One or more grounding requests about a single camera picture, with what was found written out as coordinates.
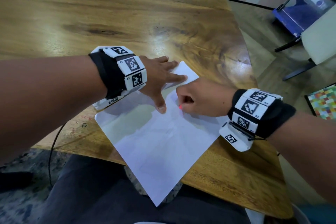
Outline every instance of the black wrist strap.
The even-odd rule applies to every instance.
[[[106,55],[102,50],[89,54],[97,66],[99,75],[107,88],[107,99],[121,95],[126,90],[125,76],[118,67],[117,60]]]
[[[282,124],[284,124],[290,117],[292,117],[296,109],[289,104],[285,104],[280,99],[276,99],[267,109],[262,116],[261,120],[258,120],[250,115],[246,115],[245,112],[235,108],[238,100],[244,94],[246,90],[237,90],[232,99],[232,107],[229,110],[228,116],[232,120],[233,112],[248,117],[248,119],[256,124],[258,128],[256,135],[262,138],[269,137],[275,130],[277,130]]]

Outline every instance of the wood grain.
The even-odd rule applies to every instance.
[[[137,55],[184,60],[198,75],[256,87],[242,34],[225,0],[0,0],[0,59],[86,55],[125,45]],[[125,164],[94,120],[68,122],[56,150]],[[34,147],[50,149],[55,132]],[[219,138],[182,182],[265,214],[293,214],[275,150],[240,153]]]

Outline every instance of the white paper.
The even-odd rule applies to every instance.
[[[184,62],[174,73],[188,76],[182,84],[198,78]],[[183,113],[176,87],[171,83],[162,91],[165,114],[155,109],[149,97],[134,92],[95,116],[156,206],[219,137],[219,129],[228,120],[227,116]]]

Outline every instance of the colorful mat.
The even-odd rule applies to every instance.
[[[304,97],[313,115],[325,120],[336,119],[336,83]]]

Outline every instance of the chair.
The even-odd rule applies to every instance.
[[[309,62],[285,76],[283,81],[315,67],[336,54],[336,5],[303,31],[301,40],[310,56]]]

